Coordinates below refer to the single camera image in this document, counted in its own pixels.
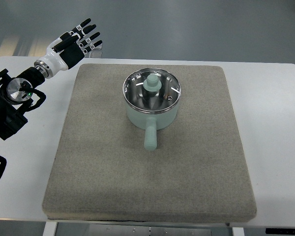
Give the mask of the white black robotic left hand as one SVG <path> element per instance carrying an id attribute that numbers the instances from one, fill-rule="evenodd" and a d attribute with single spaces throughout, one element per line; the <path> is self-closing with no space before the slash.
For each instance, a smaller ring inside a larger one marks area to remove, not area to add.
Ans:
<path id="1" fill-rule="evenodd" d="M 90 24 L 88 18 L 73 29 L 63 33 L 54 40 L 46 49 L 46 55 L 40 57 L 34 67 L 45 78 L 55 76 L 59 71 L 66 71 L 79 63 L 86 54 L 99 49 L 102 40 L 96 40 L 99 32 L 93 33 L 96 25 Z"/>

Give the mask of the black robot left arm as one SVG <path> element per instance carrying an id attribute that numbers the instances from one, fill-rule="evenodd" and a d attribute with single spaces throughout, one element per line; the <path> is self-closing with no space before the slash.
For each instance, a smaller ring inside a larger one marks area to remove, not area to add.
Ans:
<path id="1" fill-rule="evenodd" d="M 50 67 L 37 61 L 34 67 L 17 77 L 10 77 L 8 70 L 0 72 L 0 138 L 15 135 L 27 122 L 26 112 L 40 107 L 46 95 L 36 88 L 52 76 Z"/>

